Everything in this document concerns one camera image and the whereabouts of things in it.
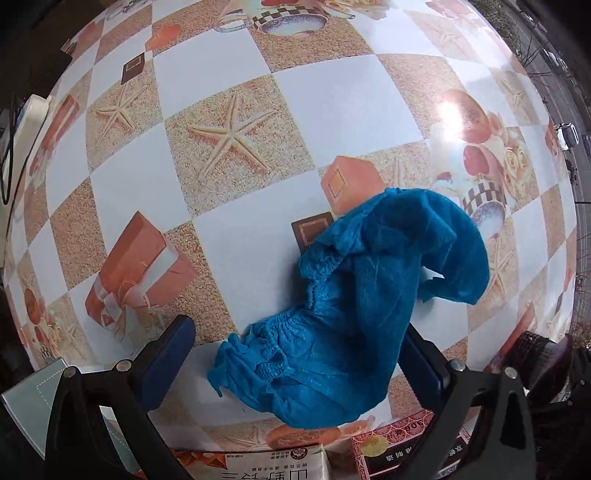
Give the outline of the leopard print cloth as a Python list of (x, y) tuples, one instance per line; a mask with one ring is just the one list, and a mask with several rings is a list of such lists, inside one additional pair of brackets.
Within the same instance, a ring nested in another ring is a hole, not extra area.
[(565, 386), (572, 364), (574, 342), (570, 335), (559, 342), (526, 331), (506, 358), (519, 374), (531, 408), (549, 404)]

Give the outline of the blue nonwoven cap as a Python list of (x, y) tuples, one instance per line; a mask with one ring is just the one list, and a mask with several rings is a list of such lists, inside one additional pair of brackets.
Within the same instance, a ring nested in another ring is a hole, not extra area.
[(207, 378), (297, 429), (358, 419), (387, 395), (417, 301), (475, 304), (489, 260), (476, 223), (426, 189), (389, 188), (297, 263), (304, 296), (221, 343)]

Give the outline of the white storage box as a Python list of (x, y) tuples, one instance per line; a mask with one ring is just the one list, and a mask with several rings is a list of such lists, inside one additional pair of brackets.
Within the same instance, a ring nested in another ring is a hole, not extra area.
[(82, 390), (84, 374), (59, 358), (1, 394), (3, 406), (43, 461), (41, 479), (134, 479), (137, 462), (122, 435)]

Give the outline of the floral tissue pack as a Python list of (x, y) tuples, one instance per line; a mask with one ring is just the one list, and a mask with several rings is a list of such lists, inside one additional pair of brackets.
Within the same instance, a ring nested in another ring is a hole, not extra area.
[(331, 466), (322, 445), (243, 453), (173, 450), (172, 454), (192, 479), (332, 479)]

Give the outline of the patterned tablecloth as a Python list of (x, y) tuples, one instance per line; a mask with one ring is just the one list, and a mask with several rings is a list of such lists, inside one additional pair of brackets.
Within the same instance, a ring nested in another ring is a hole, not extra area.
[(34, 369), (109, 368), (191, 317), (152, 415), (171, 445), (341, 451), (418, 410), (394, 372), (356, 421), (297, 431), (206, 378), (229, 334), (296, 302), (311, 240), (387, 187), (434, 188), (485, 237), (479, 303), (414, 311), (445, 355), (485, 369), (522, 332), (570, 325), (576, 213), (554, 123), (465, 1), (120, 1), (75, 36), (51, 95), (4, 243), (19, 340)]

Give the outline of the white power strip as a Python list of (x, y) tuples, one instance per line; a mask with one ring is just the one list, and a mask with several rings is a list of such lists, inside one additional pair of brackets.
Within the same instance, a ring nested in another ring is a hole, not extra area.
[(1, 137), (1, 204), (14, 197), (22, 169), (47, 117), (50, 101), (31, 95), (19, 103), (12, 95), (7, 127)]

